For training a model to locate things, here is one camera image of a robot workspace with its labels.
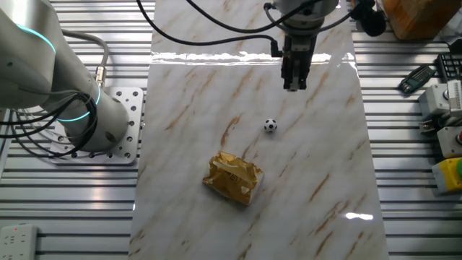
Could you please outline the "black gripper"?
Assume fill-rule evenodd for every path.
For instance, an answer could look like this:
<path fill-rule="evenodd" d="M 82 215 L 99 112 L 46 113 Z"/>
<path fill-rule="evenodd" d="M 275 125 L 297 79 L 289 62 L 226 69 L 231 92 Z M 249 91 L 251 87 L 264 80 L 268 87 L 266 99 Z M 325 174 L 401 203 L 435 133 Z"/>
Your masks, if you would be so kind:
<path fill-rule="evenodd" d="M 312 57 L 315 50 L 317 35 L 285 35 L 283 47 L 283 64 L 295 62 L 299 64 L 294 71 L 294 83 L 296 90 L 305 90 L 307 88 L 307 78 Z M 293 72 L 290 66 L 282 67 L 282 79 L 284 80 L 283 88 L 290 90 L 293 80 Z"/>

